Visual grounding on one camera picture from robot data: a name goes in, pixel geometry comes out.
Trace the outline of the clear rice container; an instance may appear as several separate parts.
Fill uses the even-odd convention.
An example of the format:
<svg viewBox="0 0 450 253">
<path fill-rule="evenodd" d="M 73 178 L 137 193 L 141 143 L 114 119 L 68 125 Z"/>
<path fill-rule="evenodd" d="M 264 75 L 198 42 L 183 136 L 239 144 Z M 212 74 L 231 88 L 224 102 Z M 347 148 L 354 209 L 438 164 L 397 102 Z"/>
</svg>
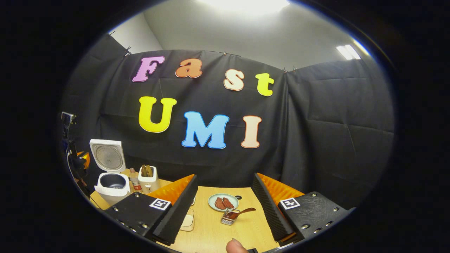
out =
<svg viewBox="0 0 450 253">
<path fill-rule="evenodd" d="M 195 225 L 195 212 L 193 209 L 189 209 L 185 218 L 179 228 L 180 231 L 191 232 Z"/>
</svg>

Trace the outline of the brown wooden spoon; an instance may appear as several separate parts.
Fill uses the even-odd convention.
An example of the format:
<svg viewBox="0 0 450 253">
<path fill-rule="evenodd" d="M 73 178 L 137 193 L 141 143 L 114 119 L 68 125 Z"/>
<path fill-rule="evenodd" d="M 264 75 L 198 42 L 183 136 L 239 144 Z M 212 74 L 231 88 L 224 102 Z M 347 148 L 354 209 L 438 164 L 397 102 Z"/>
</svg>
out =
<svg viewBox="0 0 450 253">
<path fill-rule="evenodd" d="M 243 211 L 238 211 L 236 209 L 228 209 L 227 212 L 223 215 L 223 217 L 228 220 L 236 220 L 239 215 L 241 215 L 243 213 L 253 212 L 253 211 L 256 211 L 256 209 L 255 208 L 246 208 Z"/>
</svg>

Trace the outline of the white rice cooker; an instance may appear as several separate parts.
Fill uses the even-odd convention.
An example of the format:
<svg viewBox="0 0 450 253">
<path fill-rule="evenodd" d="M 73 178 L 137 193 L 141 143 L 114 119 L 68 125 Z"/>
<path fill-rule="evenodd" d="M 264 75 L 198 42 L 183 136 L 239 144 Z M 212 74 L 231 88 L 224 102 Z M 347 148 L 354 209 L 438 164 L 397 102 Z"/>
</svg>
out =
<svg viewBox="0 0 450 253">
<path fill-rule="evenodd" d="M 98 177 L 95 191 L 111 206 L 131 194 L 130 179 L 123 174 L 126 169 L 121 141 L 91 139 L 91 153 L 103 173 Z"/>
</svg>

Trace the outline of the clear water bottle red label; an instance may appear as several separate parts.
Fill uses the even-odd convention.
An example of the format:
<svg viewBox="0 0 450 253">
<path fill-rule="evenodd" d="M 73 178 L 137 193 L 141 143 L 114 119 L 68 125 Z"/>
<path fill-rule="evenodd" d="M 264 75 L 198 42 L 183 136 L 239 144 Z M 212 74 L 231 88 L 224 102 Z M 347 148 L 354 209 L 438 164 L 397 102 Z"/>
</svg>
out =
<svg viewBox="0 0 450 253">
<path fill-rule="evenodd" d="M 143 191 L 139 181 L 139 173 L 135 170 L 135 168 L 130 168 L 129 178 L 134 191 L 142 193 Z"/>
</svg>

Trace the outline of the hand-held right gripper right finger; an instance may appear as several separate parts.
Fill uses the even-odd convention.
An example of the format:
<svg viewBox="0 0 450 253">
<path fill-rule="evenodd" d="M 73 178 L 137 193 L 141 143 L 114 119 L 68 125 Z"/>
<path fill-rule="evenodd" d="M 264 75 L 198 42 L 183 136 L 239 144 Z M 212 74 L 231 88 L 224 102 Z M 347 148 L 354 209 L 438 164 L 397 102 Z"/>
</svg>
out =
<svg viewBox="0 0 450 253">
<path fill-rule="evenodd" d="M 354 211 L 317 191 L 302 193 L 260 173 L 254 174 L 252 191 L 262 206 L 272 237 L 280 246 L 315 237 Z"/>
</svg>

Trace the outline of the large ceiling light panel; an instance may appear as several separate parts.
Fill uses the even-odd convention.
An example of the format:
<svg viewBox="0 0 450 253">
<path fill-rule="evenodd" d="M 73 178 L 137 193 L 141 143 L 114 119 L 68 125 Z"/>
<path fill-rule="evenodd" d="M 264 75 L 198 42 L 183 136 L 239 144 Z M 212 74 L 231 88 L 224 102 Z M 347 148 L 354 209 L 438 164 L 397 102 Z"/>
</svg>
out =
<svg viewBox="0 0 450 253">
<path fill-rule="evenodd" d="M 256 15 L 276 13 L 290 5 L 288 0 L 196 0 L 218 10 Z"/>
</svg>

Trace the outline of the pale green plate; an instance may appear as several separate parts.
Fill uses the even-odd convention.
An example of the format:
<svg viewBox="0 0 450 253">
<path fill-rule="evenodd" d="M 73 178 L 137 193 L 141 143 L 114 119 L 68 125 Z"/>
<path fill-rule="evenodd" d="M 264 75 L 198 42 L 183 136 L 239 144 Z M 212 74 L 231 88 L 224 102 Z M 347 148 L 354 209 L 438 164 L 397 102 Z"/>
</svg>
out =
<svg viewBox="0 0 450 253">
<path fill-rule="evenodd" d="M 220 208 L 216 207 L 216 200 L 219 197 L 222 200 L 223 200 L 224 197 L 227 198 L 229 200 L 229 202 L 234 206 L 235 209 L 239 206 L 239 200 L 236 197 L 234 197 L 234 196 L 232 196 L 230 194 L 213 194 L 208 199 L 208 204 L 213 210 L 216 210 L 216 211 L 219 211 L 219 212 L 225 212 L 225 210 L 226 210 L 226 209 L 220 209 Z"/>
</svg>

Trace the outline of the metal wire chopstick holder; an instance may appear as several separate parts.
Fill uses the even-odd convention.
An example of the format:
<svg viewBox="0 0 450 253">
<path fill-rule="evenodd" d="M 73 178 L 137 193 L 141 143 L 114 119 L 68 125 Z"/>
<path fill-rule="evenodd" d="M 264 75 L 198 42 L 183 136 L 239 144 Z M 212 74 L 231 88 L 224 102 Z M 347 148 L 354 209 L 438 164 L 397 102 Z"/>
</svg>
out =
<svg viewBox="0 0 450 253">
<path fill-rule="evenodd" d="M 237 220 L 239 212 L 240 211 L 236 209 L 226 209 L 220 222 L 225 225 L 232 225 Z"/>
</svg>

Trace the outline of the white toaster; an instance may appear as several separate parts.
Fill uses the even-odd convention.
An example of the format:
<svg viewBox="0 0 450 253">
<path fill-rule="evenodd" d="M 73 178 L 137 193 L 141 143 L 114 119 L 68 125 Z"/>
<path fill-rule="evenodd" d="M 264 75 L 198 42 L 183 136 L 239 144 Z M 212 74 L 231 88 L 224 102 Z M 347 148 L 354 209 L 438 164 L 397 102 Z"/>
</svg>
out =
<svg viewBox="0 0 450 253">
<path fill-rule="evenodd" d="M 139 171 L 139 181 L 142 188 L 142 191 L 145 194 L 149 194 L 153 191 L 158 190 L 160 186 L 158 171 L 155 166 L 151 166 L 153 168 L 153 177 L 142 177 L 141 172 Z"/>
</svg>

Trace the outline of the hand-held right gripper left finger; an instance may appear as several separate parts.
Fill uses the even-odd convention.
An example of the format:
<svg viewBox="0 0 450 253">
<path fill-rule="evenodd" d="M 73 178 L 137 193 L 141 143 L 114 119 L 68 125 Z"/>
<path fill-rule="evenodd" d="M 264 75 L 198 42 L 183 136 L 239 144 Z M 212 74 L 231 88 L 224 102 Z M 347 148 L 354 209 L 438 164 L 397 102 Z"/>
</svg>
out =
<svg viewBox="0 0 450 253">
<path fill-rule="evenodd" d="M 197 175 L 192 174 L 149 194 L 132 193 L 104 212 L 132 232 L 170 246 L 197 191 Z"/>
</svg>

